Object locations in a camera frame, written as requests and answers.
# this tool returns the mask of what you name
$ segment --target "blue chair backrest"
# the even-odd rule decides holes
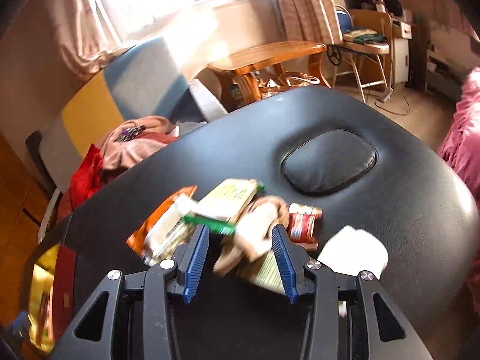
[[[350,19],[350,16],[349,14],[347,14],[347,12],[338,9],[337,17],[338,17],[338,23],[340,25],[340,30],[342,32],[351,31],[353,29],[352,20]]]

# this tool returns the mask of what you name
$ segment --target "white cabinet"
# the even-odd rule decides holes
[[[409,40],[394,38],[395,84],[409,80]]]

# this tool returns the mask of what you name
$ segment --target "silver screw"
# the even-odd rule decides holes
[[[173,261],[172,259],[164,259],[160,262],[160,268],[163,268],[163,269],[173,268],[174,265],[175,265],[175,261]]]
[[[110,280],[117,280],[121,275],[122,273],[118,269],[114,269],[106,274]]]
[[[317,259],[309,259],[309,261],[307,261],[307,267],[310,269],[320,269],[322,267],[322,263]]]
[[[374,274],[372,272],[369,272],[369,271],[361,271],[360,272],[360,277],[363,279],[363,280],[366,280],[366,281],[372,281],[374,279]]]

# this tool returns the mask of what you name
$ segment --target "pink curtain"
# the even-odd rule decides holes
[[[46,4],[63,61],[84,81],[136,44],[120,40],[100,0],[47,0]]]
[[[278,0],[288,40],[342,42],[333,0]]]

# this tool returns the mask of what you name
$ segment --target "triangular cutout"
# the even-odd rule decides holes
[[[375,314],[377,315],[380,339],[383,342],[404,339],[406,337],[405,330],[380,294],[373,294],[373,304],[375,306]]]
[[[90,307],[85,317],[75,330],[75,336],[89,341],[100,341],[102,338],[103,321],[109,301],[109,293],[102,292]]]

